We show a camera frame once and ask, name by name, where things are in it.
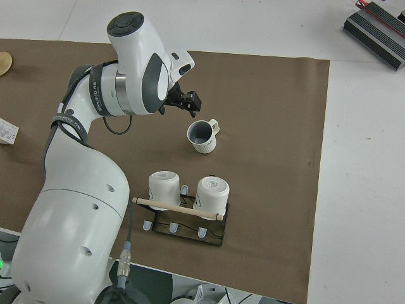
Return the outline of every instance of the brown paper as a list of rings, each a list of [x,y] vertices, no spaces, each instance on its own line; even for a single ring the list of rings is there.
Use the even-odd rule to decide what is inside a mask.
[[[14,58],[0,77],[0,117],[20,127],[0,146],[0,226],[21,231],[44,183],[41,157],[69,76],[82,64],[116,59],[109,44],[0,39]],[[132,261],[176,274],[305,303],[320,168],[328,67],[325,60],[191,52],[196,67],[182,90],[202,100],[198,120],[215,118],[217,147],[197,153],[186,137],[186,111],[135,117],[115,136],[101,120],[89,143],[126,173],[132,196],[147,198],[147,178],[171,170],[195,194],[215,174],[230,185],[222,247],[142,230],[153,214],[135,206]],[[128,117],[108,119],[123,130]],[[118,257],[125,219],[111,252]]]

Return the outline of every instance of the white robotic arm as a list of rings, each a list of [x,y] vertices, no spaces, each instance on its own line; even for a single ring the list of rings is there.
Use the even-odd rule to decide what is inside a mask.
[[[108,37],[117,63],[74,79],[54,117],[46,180],[24,225],[11,265],[21,293],[14,304],[93,304],[111,285],[107,262],[129,199],[125,174],[86,144],[99,117],[143,115],[175,105],[192,116],[201,102],[177,80],[194,62],[168,53],[152,24],[137,12],[115,17]]]

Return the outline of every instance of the mug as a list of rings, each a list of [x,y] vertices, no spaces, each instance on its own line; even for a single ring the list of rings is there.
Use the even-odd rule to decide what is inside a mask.
[[[225,215],[229,195],[229,185],[216,176],[207,176],[198,182],[196,201],[193,209]]]
[[[180,206],[180,178],[175,172],[159,171],[149,176],[149,199],[161,203]],[[167,209],[151,207],[155,210]]]
[[[187,138],[193,147],[202,154],[212,152],[216,146],[215,135],[220,131],[218,122],[211,119],[193,122],[187,130]]]

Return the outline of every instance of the wooden handle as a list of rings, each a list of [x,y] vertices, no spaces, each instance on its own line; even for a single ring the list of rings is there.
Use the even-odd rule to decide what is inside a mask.
[[[137,203],[138,205],[146,205],[150,207],[158,207],[163,209],[168,209],[171,211],[186,213],[190,215],[197,215],[198,217],[206,217],[207,219],[211,220],[223,220],[223,216],[220,214],[209,213],[205,211],[194,210],[190,208],[184,208],[180,206],[172,206],[164,203],[160,203],[159,201],[151,201],[149,199],[144,198],[133,198],[132,201]]]

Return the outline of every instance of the cable connector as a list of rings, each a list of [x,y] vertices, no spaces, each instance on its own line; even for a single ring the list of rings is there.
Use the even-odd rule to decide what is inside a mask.
[[[129,276],[131,267],[131,242],[124,243],[124,249],[120,255],[120,261],[118,263],[118,270],[116,275],[118,277],[117,288],[125,289],[127,277]]]

